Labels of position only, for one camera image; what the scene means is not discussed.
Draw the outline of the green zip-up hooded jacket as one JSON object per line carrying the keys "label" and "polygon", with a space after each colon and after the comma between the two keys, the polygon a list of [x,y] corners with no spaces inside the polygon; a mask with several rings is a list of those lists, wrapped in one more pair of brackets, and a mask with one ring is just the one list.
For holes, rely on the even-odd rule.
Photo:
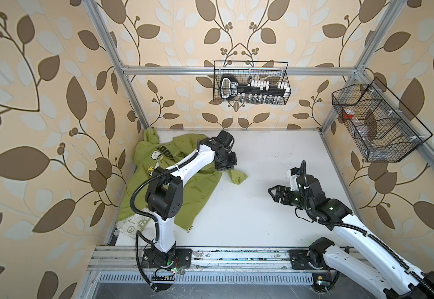
{"label": "green zip-up hooded jacket", "polygon": [[[131,209],[130,198],[134,191],[151,177],[155,168],[173,166],[196,150],[198,141],[205,138],[202,134],[187,133],[174,137],[168,143],[162,143],[154,128],[145,130],[143,140],[137,143],[133,157],[137,170],[127,184],[117,216],[116,228],[121,234],[134,239],[136,231],[142,231],[151,221]],[[208,202],[222,174],[223,172],[217,171],[211,163],[188,181],[183,188],[183,207],[175,217],[177,226],[184,230],[192,228],[193,221]]]}

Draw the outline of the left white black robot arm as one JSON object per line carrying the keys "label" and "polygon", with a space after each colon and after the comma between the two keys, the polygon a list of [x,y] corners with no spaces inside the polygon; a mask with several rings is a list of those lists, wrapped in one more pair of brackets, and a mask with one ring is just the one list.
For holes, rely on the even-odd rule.
{"label": "left white black robot arm", "polygon": [[177,261],[174,236],[175,216],[184,204],[185,185],[208,165],[215,171],[228,171],[237,165],[232,150],[234,137],[224,130],[215,137],[199,137],[195,148],[173,165],[152,164],[150,176],[136,187],[130,196],[131,210],[153,220],[155,238],[147,239],[137,231],[136,239],[150,244],[150,259],[159,267]]}

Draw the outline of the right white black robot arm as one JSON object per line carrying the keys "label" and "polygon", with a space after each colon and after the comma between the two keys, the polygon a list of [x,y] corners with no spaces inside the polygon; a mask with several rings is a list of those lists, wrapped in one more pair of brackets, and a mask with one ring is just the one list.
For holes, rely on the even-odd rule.
{"label": "right white black robot arm", "polygon": [[321,237],[309,246],[309,266],[334,269],[378,299],[434,299],[434,272],[423,272],[406,261],[366,228],[343,202],[328,198],[319,180],[307,173],[306,162],[290,169],[288,178],[289,186],[268,189],[273,201],[304,211],[305,221],[328,228],[367,260],[363,263]]}

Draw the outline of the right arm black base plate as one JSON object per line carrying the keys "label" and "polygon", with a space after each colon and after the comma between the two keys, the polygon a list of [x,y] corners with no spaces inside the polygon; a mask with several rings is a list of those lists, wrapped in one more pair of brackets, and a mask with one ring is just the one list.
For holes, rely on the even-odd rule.
{"label": "right arm black base plate", "polygon": [[332,270],[324,261],[324,256],[315,250],[292,249],[288,251],[291,268],[293,270]]}

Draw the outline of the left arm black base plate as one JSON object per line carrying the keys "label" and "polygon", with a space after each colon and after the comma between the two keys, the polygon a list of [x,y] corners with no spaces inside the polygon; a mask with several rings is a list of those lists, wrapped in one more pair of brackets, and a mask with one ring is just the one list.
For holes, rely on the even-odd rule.
{"label": "left arm black base plate", "polygon": [[142,267],[157,268],[189,268],[192,262],[192,249],[171,249],[164,253],[158,249],[145,249],[141,259]]}

